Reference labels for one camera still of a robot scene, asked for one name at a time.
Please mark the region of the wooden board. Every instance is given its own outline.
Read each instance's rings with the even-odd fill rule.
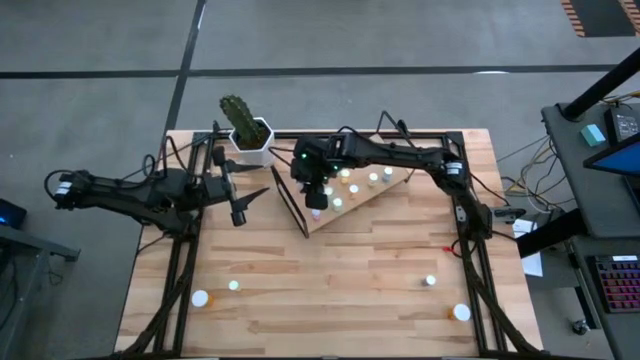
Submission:
[[[170,134],[178,146],[191,141],[191,131]],[[473,173],[499,190],[488,131],[464,130],[464,136]],[[277,145],[291,148],[293,141]],[[186,150],[181,154],[187,159]],[[177,166],[175,159],[169,164]],[[288,176],[285,165],[276,166]],[[234,181],[240,195],[272,188],[251,204],[241,228],[231,224],[228,205],[207,209],[193,290],[204,289],[215,300],[189,309],[183,356],[477,355],[472,324],[446,316],[468,296],[460,260],[442,250],[456,238],[451,200],[427,174],[416,172],[409,183],[309,239],[289,216],[267,170],[237,174]],[[502,205],[477,184],[476,191],[489,206]],[[512,233],[507,225],[496,229]],[[141,246],[157,237],[157,229],[145,229]],[[487,247],[500,305],[528,341],[541,347],[516,244],[494,237]],[[170,249],[170,241],[161,241],[137,258],[116,350],[135,340],[160,305]],[[421,285],[426,274],[436,276],[436,286]],[[231,280],[241,291],[227,289]],[[482,315],[490,324],[486,308]],[[487,330],[492,339],[490,325]]]
[[[378,135],[375,135],[370,139],[378,143],[384,142],[384,140],[382,140],[382,138]],[[280,156],[282,156],[285,160],[291,162],[291,153],[281,153]],[[349,171],[351,174],[349,176],[349,181],[346,184],[341,183],[339,176],[329,179],[327,185],[325,186],[330,186],[331,188],[333,188],[334,193],[329,197],[329,208],[325,211],[322,211],[320,217],[317,219],[313,218],[311,209],[307,208],[304,205],[305,194],[298,191],[298,185],[296,181],[292,179],[291,176],[288,176],[288,174],[284,174],[285,176],[282,176],[282,181],[291,192],[291,196],[298,204],[300,212],[302,212],[302,215],[305,217],[309,233],[313,233],[323,226],[329,224],[330,222],[345,216],[351,210],[356,209],[358,206],[361,206],[367,201],[393,188],[409,177],[408,169],[391,167],[393,169],[393,176],[391,177],[391,180],[385,183],[382,181],[382,174],[385,167],[386,166],[382,165],[370,165],[363,169],[350,169]],[[379,177],[376,185],[373,187],[370,187],[368,185],[369,174],[371,173],[376,173]],[[359,191],[356,196],[351,196],[349,192],[350,185],[358,186]],[[343,202],[343,206],[340,211],[334,211],[331,208],[331,201],[336,198],[342,199]]]

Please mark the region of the gray floor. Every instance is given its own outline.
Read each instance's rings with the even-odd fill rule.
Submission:
[[[195,3],[0,0],[0,72],[177,69]],[[636,38],[576,37],[559,0],[210,0],[200,29],[193,69],[610,64],[640,45]],[[383,109],[414,128],[488,128],[501,157],[544,135],[542,106],[571,100],[601,75],[190,79],[177,128],[209,128],[222,118],[217,99],[236,93],[278,129],[370,128]],[[0,197],[29,209],[28,231],[82,248],[76,264],[53,264],[65,279],[43,286],[22,358],[112,350],[140,228],[105,211],[56,211],[42,179],[58,168],[114,177],[136,169],[157,150],[174,85],[0,80]],[[638,85],[636,77],[619,91]],[[533,151],[501,162],[501,173],[517,176]],[[561,176],[556,166],[545,183]],[[549,197],[572,195],[563,185]],[[567,330],[567,318],[581,315],[571,294],[560,293],[532,294],[545,348],[610,356],[600,332],[580,338]]]

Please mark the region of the white hexagonal pot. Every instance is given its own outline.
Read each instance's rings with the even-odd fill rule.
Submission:
[[[273,146],[274,142],[273,130],[264,118],[256,117],[253,119],[269,130],[269,137],[267,137],[267,141],[265,141],[262,148],[255,150],[241,150],[238,144],[236,144],[236,129],[233,129],[231,134],[229,134],[229,141],[231,141],[235,150],[240,154],[239,163],[246,165],[262,165],[263,167],[271,166],[273,165],[274,156],[269,152],[269,147]]]

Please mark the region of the small white cylinder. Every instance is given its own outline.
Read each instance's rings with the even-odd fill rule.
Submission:
[[[360,190],[360,189],[358,188],[358,185],[355,185],[355,184],[353,184],[353,185],[349,185],[349,194],[350,194],[349,196],[350,196],[352,199],[355,199],[355,198],[356,198],[356,195],[358,195],[358,191],[359,191],[359,190]]]
[[[320,220],[320,210],[318,209],[312,209],[311,210],[311,217],[313,218],[313,220]]]
[[[449,311],[449,319],[469,321],[471,319],[471,310],[465,304],[458,304]]]
[[[422,279],[422,283],[424,286],[433,286],[436,284],[436,277],[433,275],[427,275],[424,279]]]
[[[384,168],[384,174],[382,175],[382,182],[388,183],[391,181],[391,176],[393,176],[393,169],[390,167]]]
[[[378,183],[378,174],[371,173],[369,174],[369,186],[374,187]]]
[[[342,169],[340,170],[340,183],[341,184],[348,184],[349,183],[349,176],[351,176],[351,172],[347,169]]]
[[[240,283],[235,281],[235,280],[229,281],[229,290],[231,290],[231,291],[240,290]]]
[[[333,201],[331,202],[331,205],[333,207],[333,211],[336,211],[336,212],[342,211],[342,199],[340,198],[333,199]]]
[[[191,295],[191,304],[195,307],[205,307],[209,302],[209,294],[204,290],[198,290]]]

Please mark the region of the keyboard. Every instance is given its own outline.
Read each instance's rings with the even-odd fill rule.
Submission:
[[[600,299],[608,313],[640,312],[640,261],[638,256],[589,258]]]

